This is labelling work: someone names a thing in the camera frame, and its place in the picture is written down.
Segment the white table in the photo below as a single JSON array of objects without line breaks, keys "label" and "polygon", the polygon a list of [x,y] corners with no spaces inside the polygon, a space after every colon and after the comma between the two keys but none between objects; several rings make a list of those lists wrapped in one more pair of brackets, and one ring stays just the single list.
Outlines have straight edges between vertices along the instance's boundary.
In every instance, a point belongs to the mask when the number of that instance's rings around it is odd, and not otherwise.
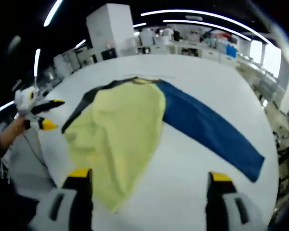
[{"label": "white table", "polygon": [[[218,155],[164,123],[158,148],[132,196],[113,215],[100,203],[93,228],[111,230],[206,230],[208,172],[228,174],[240,192],[261,210],[268,224],[278,188],[274,138],[263,109],[246,81],[232,68],[182,55],[138,55],[87,66],[65,79],[47,99],[65,100],[45,117],[60,126],[88,90],[132,76],[161,78],[202,101],[236,127],[265,157],[260,177],[251,183]],[[45,162],[56,184],[74,168],[60,130],[40,134]]]}]

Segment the ceiling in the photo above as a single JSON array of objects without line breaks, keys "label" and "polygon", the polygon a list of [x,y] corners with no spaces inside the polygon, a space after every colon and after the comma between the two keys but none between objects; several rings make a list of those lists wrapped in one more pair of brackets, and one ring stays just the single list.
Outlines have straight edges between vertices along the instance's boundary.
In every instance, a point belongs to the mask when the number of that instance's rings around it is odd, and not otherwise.
[{"label": "ceiling", "polygon": [[[162,9],[203,10],[228,16],[258,32],[268,33],[245,1],[237,0],[64,0],[48,27],[43,23],[56,0],[0,1],[0,101],[11,100],[12,86],[18,79],[32,78],[34,55],[41,48],[39,69],[47,67],[53,57],[73,48],[83,39],[89,40],[86,17],[105,3],[123,3],[131,6],[134,24],[146,22],[162,25],[163,19],[186,19],[184,14],[167,13],[141,17],[140,14]],[[203,21],[225,26],[238,32],[244,29],[224,20],[203,16]],[[7,47],[14,36],[21,42],[7,55]]]}]

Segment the white tabletop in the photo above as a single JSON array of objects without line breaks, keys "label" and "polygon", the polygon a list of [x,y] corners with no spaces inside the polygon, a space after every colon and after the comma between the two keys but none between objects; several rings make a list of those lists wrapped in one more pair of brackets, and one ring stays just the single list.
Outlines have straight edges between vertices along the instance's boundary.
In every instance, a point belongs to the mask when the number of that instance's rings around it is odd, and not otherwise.
[{"label": "white tabletop", "polygon": [[[98,203],[93,228],[204,231],[211,170],[228,174],[238,191],[258,205],[263,222],[268,224],[278,188],[275,141],[259,101],[233,68],[182,55],[139,55],[104,61],[79,70],[50,92],[47,99],[66,103],[44,116],[61,126],[85,92],[133,76],[161,78],[202,101],[237,128],[265,161],[258,181],[252,183],[217,154],[164,123],[158,148],[132,196],[115,215]],[[50,174],[56,184],[61,184],[74,167],[68,159],[67,143],[60,129],[41,131],[39,136]]]}]

